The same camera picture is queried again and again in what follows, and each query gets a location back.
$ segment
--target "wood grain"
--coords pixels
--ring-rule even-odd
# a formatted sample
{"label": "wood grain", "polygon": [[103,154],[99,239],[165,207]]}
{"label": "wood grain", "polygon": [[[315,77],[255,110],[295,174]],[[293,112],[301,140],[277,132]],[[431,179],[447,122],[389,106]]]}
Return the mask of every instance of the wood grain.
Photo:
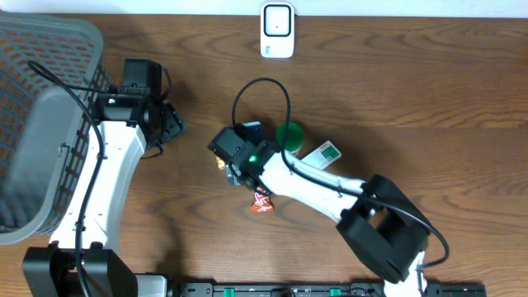
{"label": "wood grain", "polygon": [[[114,78],[125,57],[167,67],[170,101],[188,125],[134,174],[120,232],[133,271],[218,282],[375,278],[330,220],[285,197],[274,197],[272,214],[251,213],[252,195],[215,169],[206,146],[229,124],[237,92],[272,77],[310,139],[304,153],[330,139],[344,153],[331,171],[391,178],[445,235],[452,256],[428,278],[526,295],[526,20],[297,17],[295,55],[272,60],[259,54],[254,16],[75,17],[101,30]],[[240,121],[260,120],[269,134],[284,116],[283,95],[266,83],[238,108]],[[21,259],[46,242],[0,247],[3,295],[29,294]],[[441,252],[432,239],[427,259]]]}

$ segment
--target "black wire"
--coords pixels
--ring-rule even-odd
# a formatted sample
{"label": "black wire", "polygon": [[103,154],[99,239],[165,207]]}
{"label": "black wire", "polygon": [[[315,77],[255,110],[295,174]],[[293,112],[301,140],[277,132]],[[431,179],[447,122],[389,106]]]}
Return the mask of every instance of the black wire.
{"label": "black wire", "polygon": [[81,108],[82,113],[87,117],[88,123],[93,128],[96,137],[97,142],[99,143],[99,154],[97,155],[97,162],[96,166],[93,169],[92,177],[90,178],[90,182],[88,183],[88,187],[86,189],[86,193],[84,195],[84,198],[82,199],[81,209],[79,210],[79,216],[78,220],[75,223],[75,266],[77,267],[79,282],[81,283],[82,292],[85,296],[90,297],[90,289],[88,288],[88,283],[86,281],[86,275],[85,271],[83,269],[83,262],[81,259],[81,248],[83,247],[83,230],[84,230],[84,216],[86,214],[86,209],[88,206],[88,201],[90,200],[90,195],[92,194],[93,185],[95,184],[95,181],[97,179],[97,174],[99,173],[99,169],[101,168],[103,156],[105,154],[105,145],[102,141],[101,132],[97,128],[92,116],[90,115],[90,111],[84,106],[84,104],[81,102],[79,97],[75,95],[74,92],[72,92],[71,88],[65,84],[63,81],[60,80],[60,78],[57,78],[53,73],[51,73],[46,67],[42,66],[41,64],[38,64],[35,61],[28,60],[27,66],[30,67],[31,70],[33,70],[35,73],[39,74],[43,78],[49,79],[52,83],[55,83],[62,87],[66,93],[68,93],[72,99],[77,103],[77,105]]}
{"label": "black wire", "polygon": [[[28,66],[29,66],[29,62],[32,62],[32,63],[35,63],[35,64],[38,64],[37,62],[35,61],[32,61],[32,60],[28,60]],[[101,93],[101,94],[111,94],[111,92],[108,92],[108,91],[103,91],[103,90],[97,90],[97,89],[94,89],[94,88],[90,88],[90,87],[80,87],[80,86],[74,86],[74,85],[70,85],[70,84],[67,84],[67,83],[64,83],[63,81],[60,80],[60,78],[57,78],[57,76],[55,76],[53,73],[51,73],[48,69],[44,68],[45,70],[47,70],[47,72],[50,74],[46,74],[42,71],[40,71],[40,69],[36,68],[36,67],[31,67],[31,70],[33,70],[33,72],[37,73],[38,75],[40,75],[42,78],[56,84],[56,85],[60,85],[57,83],[57,81],[55,79],[58,79],[62,85],[70,88],[70,89],[74,89],[74,90],[79,90],[79,91],[88,91],[88,92],[97,92],[97,93]]]}
{"label": "black wire", "polygon": [[410,209],[408,206],[406,206],[406,205],[396,205],[396,204],[394,204],[394,201],[390,201],[389,202],[389,200],[383,199],[381,197],[367,196],[365,193],[358,195],[358,194],[356,194],[356,193],[354,193],[352,191],[345,190],[345,189],[342,189],[342,188],[338,188],[338,187],[336,187],[334,185],[329,185],[329,184],[327,184],[324,181],[320,181],[320,180],[314,179],[311,176],[305,174],[304,172],[299,171],[297,168],[295,168],[295,165],[293,163],[289,163],[288,162],[288,160],[286,159],[285,144],[286,144],[286,140],[288,139],[288,125],[290,124],[291,105],[290,105],[290,95],[288,94],[288,91],[286,91],[286,88],[282,85],[282,83],[276,81],[273,78],[256,78],[256,79],[253,79],[251,82],[248,82],[242,88],[242,90],[240,90],[240,92],[238,93],[237,97],[234,99],[233,109],[232,109],[232,112],[231,112],[231,120],[233,121],[233,128],[235,128],[235,126],[236,126],[235,116],[236,116],[238,100],[240,100],[240,97],[242,96],[244,91],[246,91],[246,89],[248,87],[250,87],[254,83],[258,83],[258,82],[262,82],[262,81],[268,81],[268,82],[276,84],[277,86],[280,87],[280,89],[283,91],[283,93],[285,95],[285,99],[286,99],[286,120],[285,120],[285,128],[284,128],[285,132],[284,132],[284,135],[283,135],[283,138],[282,138],[282,144],[280,145],[280,154],[282,156],[282,161],[284,162],[284,164],[293,173],[296,173],[300,177],[308,180],[309,182],[313,182],[313,183],[315,183],[317,185],[324,186],[324,187],[326,187],[326,188],[328,188],[328,189],[330,189],[332,191],[336,191],[339,194],[347,194],[347,195],[350,195],[350,196],[354,196],[354,197],[357,198],[357,200],[363,200],[363,201],[366,201],[366,202],[370,202],[370,203],[373,203],[373,204],[376,204],[376,205],[383,206],[383,207],[385,207],[385,208],[387,208],[389,210],[393,210],[393,211],[399,212],[400,214],[406,215],[407,217],[415,220],[417,223],[419,223],[421,226],[423,226],[423,228],[425,228],[427,231],[429,231],[430,233],[433,233],[438,238],[438,240],[440,240],[442,246],[444,247],[444,256],[442,258],[438,259],[438,260],[433,261],[433,262],[429,262],[429,263],[426,263],[426,264],[421,264],[421,265],[418,266],[418,269],[424,269],[424,268],[428,268],[428,267],[433,267],[433,266],[439,265],[439,264],[441,264],[441,263],[443,263],[443,262],[445,262],[447,260],[447,258],[449,257],[449,254],[450,254],[450,249],[449,249],[449,244],[447,243],[446,239],[431,224],[423,221],[422,219],[420,219],[416,215],[414,215],[413,214],[414,210]]}
{"label": "black wire", "polygon": [[145,159],[148,159],[148,158],[156,158],[157,156],[161,156],[163,155],[163,144],[161,141],[158,141],[156,143],[156,146],[158,147],[159,149],[159,152],[155,153],[154,155],[152,156],[148,156],[148,157],[141,157],[142,160],[145,160]]}

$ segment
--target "plastic basket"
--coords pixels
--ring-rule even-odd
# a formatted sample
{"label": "plastic basket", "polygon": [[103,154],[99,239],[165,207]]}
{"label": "plastic basket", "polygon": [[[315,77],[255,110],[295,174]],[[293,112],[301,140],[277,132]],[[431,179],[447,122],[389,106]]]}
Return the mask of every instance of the plastic basket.
{"label": "plastic basket", "polygon": [[[87,152],[89,125],[78,106],[64,91],[33,73],[26,61],[43,64],[66,83],[106,89],[110,79],[101,64],[102,49],[101,32],[89,22],[0,12],[0,244],[56,229]],[[77,94],[87,106],[96,96]],[[58,97],[68,103],[61,104]],[[72,118],[70,139],[37,126],[55,111],[53,104],[55,117]],[[31,147],[61,137],[64,149],[57,144],[54,155]]]}

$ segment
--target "candy wrapper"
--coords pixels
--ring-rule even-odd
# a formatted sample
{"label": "candy wrapper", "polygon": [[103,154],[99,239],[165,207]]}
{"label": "candy wrapper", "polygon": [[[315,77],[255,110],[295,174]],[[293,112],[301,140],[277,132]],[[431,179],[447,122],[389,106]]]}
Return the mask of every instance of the candy wrapper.
{"label": "candy wrapper", "polygon": [[[260,192],[266,192],[264,191],[264,189],[260,187],[257,187],[257,190],[259,190]],[[253,201],[253,205],[251,205],[251,211],[256,211],[256,212],[273,211],[273,203],[271,203],[270,196],[255,193],[255,200]]]}

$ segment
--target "green cup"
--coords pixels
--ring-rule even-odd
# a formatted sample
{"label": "green cup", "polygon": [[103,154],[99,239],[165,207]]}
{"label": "green cup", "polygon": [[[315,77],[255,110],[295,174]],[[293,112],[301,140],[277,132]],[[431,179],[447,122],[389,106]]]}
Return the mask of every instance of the green cup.
{"label": "green cup", "polygon": [[[285,125],[282,124],[275,132],[275,138],[279,145],[282,144],[284,138]],[[288,139],[286,140],[285,149],[296,156],[303,147],[304,132],[303,129],[296,123],[288,124]]]}

